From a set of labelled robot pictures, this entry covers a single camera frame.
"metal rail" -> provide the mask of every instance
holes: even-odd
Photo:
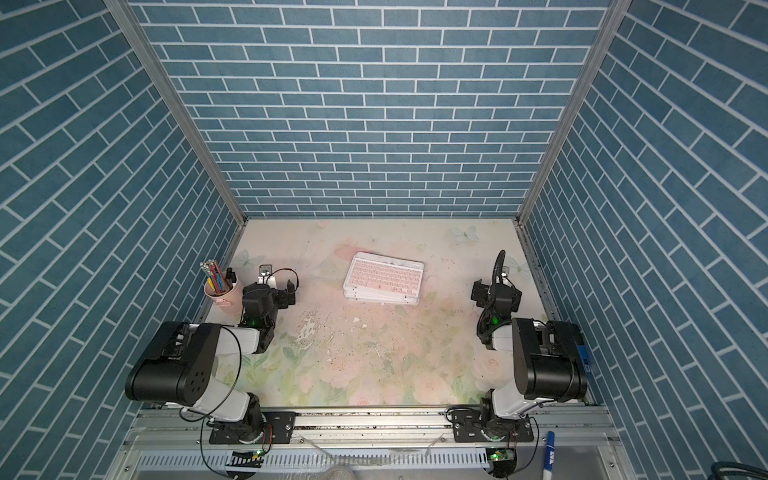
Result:
[[[303,439],[323,448],[424,448],[442,437],[439,446],[493,446],[493,442],[457,444],[445,407],[368,409],[289,409],[297,412],[293,438],[275,449],[301,449]],[[559,445],[612,446],[621,442],[603,406],[545,406],[533,415],[540,432],[555,432]],[[125,445],[133,449],[189,449],[197,445],[200,424],[183,422],[176,409],[142,410]],[[520,445],[533,445],[533,442]],[[231,445],[206,445],[206,450],[231,449]]]
[[[554,163],[558,160],[558,155],[563,148],[565,138],[571,131],[571,127],[573,127],[576,115],[581,110],[581,105],[584,103],[587,93],[589,93],[589,88],[592,86],[594,78],[598,76],[598,69],[605,59],[608,47],[611,46],[611,42],[616,36],[616,31],[619,29],[621,20],[624,19],[624,13],[627,12],[630,3],[631,0],[613,0],[611,6],[605,12],[598,35],[595,37],[594,44],[589,49],[587,58],[584,60],[584,66],[581,68],[581,73],[576,79],[571,96],[568,97],[568,103],[563,109],[558,127],[555,129],[554,134],[552,134],[547,150],[545,150],[541,163],[536,170],[536,175],[533,177],[533,184],[528,190],[525,200],[523,200],[520,213],[518,214],[518,222],[521,225],[525,225],[528,217],[531,216],[533,206],[538,196],[541,195],[541,190],[547,182],[549,172],[552,171]]]

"blue marker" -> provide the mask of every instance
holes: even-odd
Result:
[[[547,434],[547,451],[544,457],[544,473],[541,480],[552,480],[552,466],[554,466],[554,432]]]

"blue label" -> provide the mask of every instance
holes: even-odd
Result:
[[[551,472],[554,465],[554,432],[547,434],[547,451],[545,455],[544,470]]]
[[[584,371],[592,375],[592,367],[589,363],[589,352],[586,345],[578,345],[578,354],[581,356],[581,362],[584,363]]]

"black cable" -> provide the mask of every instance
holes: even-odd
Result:
[[[485,331],[488,328],[488,319],[492,318],[495,314],[495,310],[493,308],[493,302],[490,300],[485,305],[485,308],[480,312],[480,318],[478,318],[478,324],[475,328],[475,334],[478,336],[481,342],[483,342],[483,337],[485,336]]]
[[[183,419],[185,422],[195,423],[195,422],[202,421],[202,423],[200,424],[200,457],[203,459],[203,463],[205,464],[206,467],[208,467],[209,470],[211,470],[216,475],[219,475],[221,477],[228,478],[229,480],[232,480],[232,477],[230,477],[229,475],[226,475],[226,474],[221,473],[221,472],[217,472],[216,470],[211,468],[211,466],[208,464],[208,461],[205,459],[205,453],[203,452],[203,428],[205,427],[205,419],[207,419],[208,417],[211,416],[211,414],[216,412],[219,409],[219,407],[221,407],[224,404],[224,402],[226,402],[227,399],[230,398],[230,394],[235,389],[235,385],[237,384],[237,380],[240,378],[240,368],[243,366],[243,347],[240,346],[240,341],[238,340],[237,335],[235,335],[235,332],[233,332],[232,330],[226,328],[224,325],[222,325],[221,328],[225,329],[227,332],[229,332],[232,335],[232,337],[234,337],[235,343],[237,343],[237,352],[240,354],[240,363],[237,365],[237,373],[235,374],[235,380],[234,380],[234,382],[232,382],[232,386],[230,387],[230,391],[227,392],[227,394],[224,396],[223,400],[221,400],[221,402],[219,402],[219,405],[217,405],[216,408],[214,408],[213,410],[211,410],[207,414],[203,415],[199,419],[196,419],[196,420],[185,419],[181,415],[181,409],[179,409],[179,417],[181,419]]]
[[[536,402],[536,405],[538,405],[538,408],[543,409],[545,403],[554,403],[557,402],[557,400],[545,400],[543,402]]]
[[[502,282],[502,268],[504,268],[504,258],[506,257],[507,253],[504,250],[501,250],[497,257],[496,261],[493,263],[493,273],[491,278],[491,285],[494,283],[503,283]]]
[[[287,271],[289,271],[289,272],[293,272],[293,275],[296,275],[296,290],[298,290],[298,289],[299,289],[299,274],[298,274],[298,273],[296,273],[296,271],[295,271],[293,268],[279,268],[279,269],[275,270],[274,272],[272,272],[272,274],[271,274],[271,275],[269,275],[269,276],[266,278],[266,281],[265,281],[264,283],[268,282],[268,281],[270,280],[270,278],[272,278],[273,276],[275,276],[275,273],[277,273],[277,272],[282,272],[282,271],[284,271],[284,270],[287,270]]]
[[[444,417],[445,417],[445,420],[447,420],[447,421],[448,421],[448,423],[450,423],[451,425],[453,425],[454,423],[459,423],[459,421],[458,421],[458,420],[456,420],[456,421],[453,421],[453,420],[449,419],[449,418],[448,418],[448,414],[449,414],[450,412],[477,412],[477,410],[476,410],[476,409],[470,409],[469,407],[465,407],[465,406],[449,406],[449,407],[448,407],[448,408],[447,408],[447,409],[446,409],[446,410],[443,412],[443,415],[444,415]]]
[[[512,472],[513,475],[515,473],[522,472],[523,470],[528,468],[531,465],[531,462],[533,462],[533,459],[536,458],[536,450],[538,449],[538,437],[541,435],[541,433],[538,430],[538,422],[536,421],[536,419],[534,417],[529,417],[529,418],[531,419],[531,421],[533,421],[533,423],[536,424],[536,443],[533,445],[533,455],[531,455],[531,459],[528,460],[528,463],[525,464],[525,467],[520,468],[519,470],[515,470],[514,472]]]
[[[274,429],[272,428],[272,425],[270,423],[266,423],[265,422],[264,423],[264,430],[263,430],[264,440],[266,440],[266,428],[267,427],[270,427],[270,444],[266,446],[266,451],[262,452],[261,456],[265,456],[267,453],[272,451],[272,437],[273,437],[275,432],[274,432]],[[264,441],[262,441],[261,446],[262,446],[262,450],[264,450],[264,448],[263,448],[264,447]]]
[[[729,471],[722,472],[725,468],[728,468]],[[748,477],[768,480],[768,471],[744,463],[714,462],[712,464],[712,474],[709,476],[709,479],[725,480],[725,477]]]
[[[183,409],[179,409],[179,418],[184,420],[185,422],[196,423],[196,422],[199,422],[202,419],[210,417],[210,415],[212,413],[216,412],[219,409],[219,407],[221,407],[224,404],[224,402],[226,402],[227,399],[230,398],[230,395],[232,394],[232,391],[235,390],[235,385],[237,384],[237,380],[240,378],[240,368],[243,366],[243,349],[240,347],[240,341],[237,339],[237,335],[235,335],[235,333],[232,330],[226,328],[224,325],[222,325],[221,328],[225,329],[227,332],[229,332],[232,335],[232,337],[234,337],[235,342],[237,342],[237,350],[238,350],[238,352],[240,352],[240,364],[238,364],[238,366],[237,366],[237,373],[235,374],[235,381],[232,382],[232,386],[230,387],[230,391],[227,392],[227,394],[224,396],[223,400],[221,400],[221,402],[219,402],[219,405],[217,405],[210,412],[208,412],[205,415],[201,416],[199,419],[194,419],[194,420],[187,419],[187,418],[185,418],[181,414],[181,410],[183,410]]]
[[[494,315],[498,317],[498,314],[496,313],[495,309],[492,309],[493,313],[491,314],[492,318]],[[508,319],[500,319],[498,323],[493,323],[490,326],[488,325],[488,322],[482,322],[482,317],[478,320],[478,327],[475,333],[477,334],[480,341],[485,344],[485,342],[490,342],[491,338],[493,337],[493,332],[496,330],[502,328],[503,326],[511,325],[512,324],[512,317],[509,317]]]

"mounting plate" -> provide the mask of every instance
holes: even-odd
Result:
[[[296,421],[295,412],[261,412],[268,425],[272,425],[272,444],[290,443],[293,434],[293,423]],[[237,438],[229,435],[226,429],[213,430],[208,442],[211,445],[244,445]]]
[[[480,428],[480,411],[475,410],[457,410],[449,412],[448,418],[453,424],[453,439],[457,443],[474,442],[506,442],[506,435],[498,440],[490,439],[482,428]],[[517,435],[518,442],[533,442],[533,431],[531,423],[527,420],[518,420],[515,422],[515,429],[512,430],[512,441],[514,435]]]

